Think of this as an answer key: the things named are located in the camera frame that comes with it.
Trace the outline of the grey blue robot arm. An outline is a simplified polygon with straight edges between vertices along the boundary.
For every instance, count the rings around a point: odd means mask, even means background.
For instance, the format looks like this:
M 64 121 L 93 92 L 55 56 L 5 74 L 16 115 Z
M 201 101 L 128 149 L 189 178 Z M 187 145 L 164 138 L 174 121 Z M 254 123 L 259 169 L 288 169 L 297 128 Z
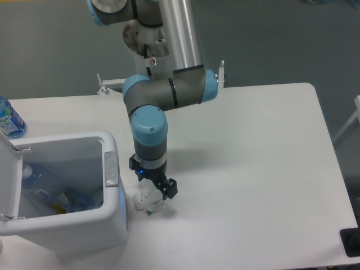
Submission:
M 101 80 L 101 91 L 121 91 L 135 153 L 129 167 L 148 179 L 163 199 L 177 194 L 166 177 L 168 123 L 165 112 L 216 98 L 220 81 L 205 69 L 190 1 L 88 1 L 98 25 L 126 23 L 123 38 L 144 71 L 127 79 Z

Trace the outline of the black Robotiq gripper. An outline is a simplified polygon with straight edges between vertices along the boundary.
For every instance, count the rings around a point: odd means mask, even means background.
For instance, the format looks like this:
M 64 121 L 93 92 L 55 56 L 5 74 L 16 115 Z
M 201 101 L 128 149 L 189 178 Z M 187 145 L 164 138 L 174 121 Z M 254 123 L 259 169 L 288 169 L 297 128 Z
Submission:
M 167 160 L 165 156 L 158 160 L 143 160 L 136 154 L 129 158 L 129 168 L 138 177 L 138 181 L 150 180 L 161 191 L 162 199 L 172 199 L 178 192 L 177 181 L 166 177 Z

